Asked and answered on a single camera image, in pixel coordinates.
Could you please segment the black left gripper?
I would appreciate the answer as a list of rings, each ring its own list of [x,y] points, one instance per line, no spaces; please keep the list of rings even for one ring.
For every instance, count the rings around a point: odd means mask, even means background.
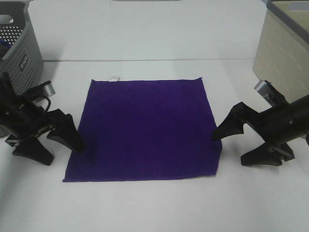
[[[54,156],[36,138],[49,132],[47,139],[58,142],[76,153],[85,143],[79,135],[71,114],[60,109],[48,112],[51,100],[40,93],[42,84],[17,95],[7,72],[0,75],[0,124],[9,132],[5,142],[17,146],[14,156],[51,165]]]

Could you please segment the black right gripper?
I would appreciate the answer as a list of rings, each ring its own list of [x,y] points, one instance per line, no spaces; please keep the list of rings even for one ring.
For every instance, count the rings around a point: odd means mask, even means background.
[[[212,132],[211,139],[218,141],[243,134],[244,124],[248,124],[265,142],[242,155],[241,165],[281,166],[282,160],[295,158],[287,142],[309,133],[309,97],[306,95],[293,103],[274,106],[260,113],[240,102]]]

